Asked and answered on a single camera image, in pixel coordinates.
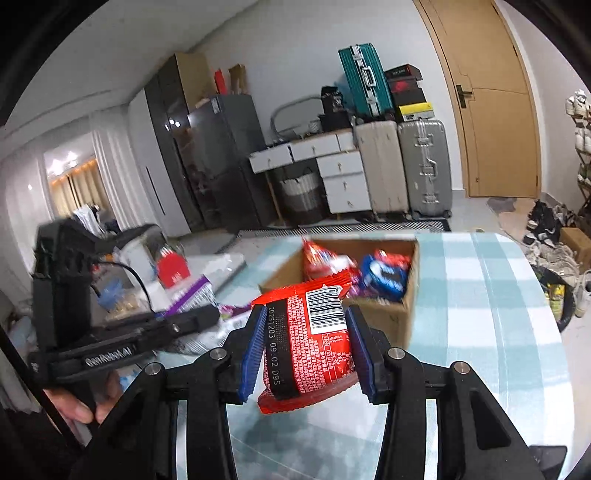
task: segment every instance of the teal suitcase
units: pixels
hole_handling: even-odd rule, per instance
[[[359,114],[382,116],[393,107],[384,69],[371,43],[339,50],[340,61]]]

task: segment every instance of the window curtain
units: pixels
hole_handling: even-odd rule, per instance
[[[89,131],[88,118],[62,125],[0,163],[0,290],[14,305],[31,296],[37,227],[56,217],[43,154]]]
[[[82,205],[98,205],[103,211],[111,211],[99,166],[92,159],[51,182],[51,196],[61,217],[70,216]]]
[[[158,223],[129,140],[127,106],[95,112],[89,118],[100,175],[119,227]]]

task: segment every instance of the beige suitcase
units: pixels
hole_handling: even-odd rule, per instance
[[[375,213],[408,212],[408,193],[396,122],[358,125],[355,135]]]

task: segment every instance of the door handle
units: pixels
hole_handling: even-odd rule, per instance
[[[462,85],[456,85],[456,90],[457,90],[457,97],[460,99],[460,106],[462,108],[467,108],[466,106],[466,96],[472,96],[474,95],[473,92],[467,92],[465,90],[462,89]]]

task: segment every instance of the refrigerator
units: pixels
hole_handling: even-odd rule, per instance
[[[264,175],[251,153],[266,148],[252,97],[215,95],[171,130],[206,229],[231,233],[265,228],[277,219]]]

